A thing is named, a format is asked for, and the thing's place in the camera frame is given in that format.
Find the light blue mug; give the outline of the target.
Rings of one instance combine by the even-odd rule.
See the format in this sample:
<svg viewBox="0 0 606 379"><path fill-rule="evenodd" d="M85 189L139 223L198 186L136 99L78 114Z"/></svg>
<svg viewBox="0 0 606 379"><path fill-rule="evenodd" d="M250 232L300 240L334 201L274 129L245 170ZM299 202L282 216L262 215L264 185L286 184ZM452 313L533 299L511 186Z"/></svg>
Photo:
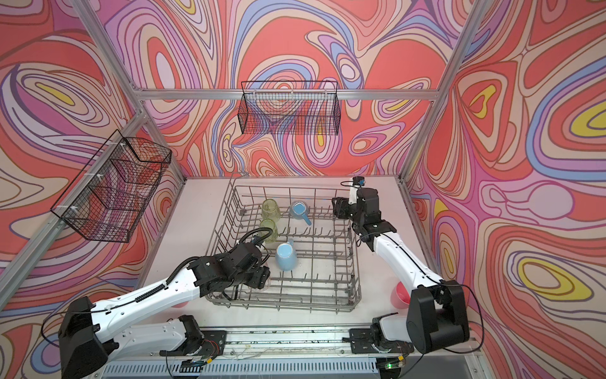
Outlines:
<svg viewBox="0 0 606 379"><path fill-rule="evenodd" d="M290 238L285 243L281 243L276 249L276 264L282 271L292 271L298 262L297 251L294 247L294 240Z"/></svg>

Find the blue floral ceramic mug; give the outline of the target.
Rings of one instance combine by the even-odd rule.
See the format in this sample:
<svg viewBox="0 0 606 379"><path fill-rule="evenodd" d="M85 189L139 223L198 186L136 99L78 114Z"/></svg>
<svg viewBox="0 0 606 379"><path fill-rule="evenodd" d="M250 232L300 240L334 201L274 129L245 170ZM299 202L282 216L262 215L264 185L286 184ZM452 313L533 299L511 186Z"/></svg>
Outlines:
<svg viewBox="0 0 606 379"><path fill-rule="evenodd" d="M312 221L309 219L309 207L305 202L293 202L290 206L290 214L297 220L303 220L308 226L312 225Z"/></svg>

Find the green glass cup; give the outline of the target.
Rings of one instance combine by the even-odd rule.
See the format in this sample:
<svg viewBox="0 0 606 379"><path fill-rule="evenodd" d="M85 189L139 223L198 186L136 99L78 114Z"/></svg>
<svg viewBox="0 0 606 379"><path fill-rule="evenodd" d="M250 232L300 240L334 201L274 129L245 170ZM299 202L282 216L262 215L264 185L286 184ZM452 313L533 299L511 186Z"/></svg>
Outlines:
<svg viewBox="0 0 606 379"><path fill-rule="evenodd" d="M274 243L278 238L276 222L272 219L263 219L260 223L262 231L259 233L263 243Z"/></svg>
<svg viewBox="0 0 606 379"><path fill-rule="evenodd" d="M262 203L261 217L263 220L272 220L274 223L281 219L279 205L274 199L268 198Z"/></svg>

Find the pink plastic cup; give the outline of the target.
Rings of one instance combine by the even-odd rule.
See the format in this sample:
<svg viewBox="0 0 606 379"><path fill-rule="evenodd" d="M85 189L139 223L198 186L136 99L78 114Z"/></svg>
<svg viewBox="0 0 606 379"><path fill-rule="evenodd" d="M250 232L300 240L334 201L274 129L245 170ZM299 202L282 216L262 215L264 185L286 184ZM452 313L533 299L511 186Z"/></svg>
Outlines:
<svg viewBox="0 0 606 379"><path fill-rule="evenodd" d="M183 308L183 307L187 306L187 305L188 305L188 303L189 303L189 301L184 301L184 302L182 302L182 303L175 304L175 305L174 305L174 306L172 306L172 307L173 307L173 308L178 308L178 309L180 309L180 308Z"/></svg>
<svg viewBox="0 0 606 379"><path fill-rule="evenodd" d="M403 285L399 282L391 292L390 298L392 306L398 310L406 309L410 305L410 294Z"/></svg>

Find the clear pink glass cup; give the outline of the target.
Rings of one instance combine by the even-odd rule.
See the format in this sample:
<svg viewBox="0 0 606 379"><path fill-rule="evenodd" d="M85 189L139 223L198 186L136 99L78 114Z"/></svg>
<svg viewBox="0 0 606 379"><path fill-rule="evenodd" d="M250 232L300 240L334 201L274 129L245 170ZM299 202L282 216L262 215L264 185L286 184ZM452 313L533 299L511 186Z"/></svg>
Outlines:
<svg viewBox="0 0 606 379"><path fill-rule="evenodd" d="M259 292L267 292L271 288L271 278L266 279L263 287L259 289Z"/></svg>

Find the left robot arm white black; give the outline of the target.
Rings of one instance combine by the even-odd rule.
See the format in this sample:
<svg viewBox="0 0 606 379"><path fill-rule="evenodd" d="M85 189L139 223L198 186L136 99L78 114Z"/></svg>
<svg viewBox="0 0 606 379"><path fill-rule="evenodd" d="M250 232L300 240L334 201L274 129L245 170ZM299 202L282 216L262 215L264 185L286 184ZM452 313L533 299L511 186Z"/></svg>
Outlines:
<svg viewBox="0 0 606 379"><path fill-rule="evenodd" d="M230 287L262 289L271 273L266 260L254 243L238 243L227 253L189 257L167 279L134 292L96 303L87 296L73 301L58 331L62 377L84 378L113 360L153 349L168 355L199 354L205 338L194 317L141 322Z"/></svg>

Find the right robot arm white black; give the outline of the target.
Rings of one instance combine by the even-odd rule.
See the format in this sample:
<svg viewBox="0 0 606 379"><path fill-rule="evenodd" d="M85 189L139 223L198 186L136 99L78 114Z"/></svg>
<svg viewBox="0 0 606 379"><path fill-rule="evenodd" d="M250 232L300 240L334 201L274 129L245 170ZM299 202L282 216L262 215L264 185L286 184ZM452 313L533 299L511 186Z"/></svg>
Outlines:
<svg viewBox="0 0 606 379"><path fill-rule="evenodd" d="M446 281L410 250L383 219L378 191L364 187L362 177L342 185L350 194L331 200L335 218L350 221L353 233L388 264L410 296L405 316L389 314L378 320L380 336L411 343L421 354L467 342L470 325L462 284Z"/></svg>

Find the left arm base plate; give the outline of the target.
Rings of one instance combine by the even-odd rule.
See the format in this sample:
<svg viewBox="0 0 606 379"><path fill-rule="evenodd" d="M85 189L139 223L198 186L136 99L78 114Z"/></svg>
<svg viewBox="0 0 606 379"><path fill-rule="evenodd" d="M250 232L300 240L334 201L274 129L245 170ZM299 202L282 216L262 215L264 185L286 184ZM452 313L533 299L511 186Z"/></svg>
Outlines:
<svg viewBox="0 0 606 379"><path fill-rule="evenodd" d="M201 356L216 358L223 355L227 330L202 330L201 337L188 337L186 341L172 351L162 350L162 357L172 356Z"/></svg>

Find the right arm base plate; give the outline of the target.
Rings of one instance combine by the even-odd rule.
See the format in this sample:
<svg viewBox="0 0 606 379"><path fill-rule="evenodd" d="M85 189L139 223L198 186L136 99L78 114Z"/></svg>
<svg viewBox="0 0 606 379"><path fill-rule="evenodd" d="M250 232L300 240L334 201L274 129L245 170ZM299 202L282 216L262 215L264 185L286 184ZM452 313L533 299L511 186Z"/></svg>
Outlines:
<svg viewBox="0 0 606 379"><path fill-rule="evenodd" d="M372 328L351 328L342 342L350 345L355 355L399 354L407 356L415 352L413 344L400 340L386 340L380 332Z"/></svg>

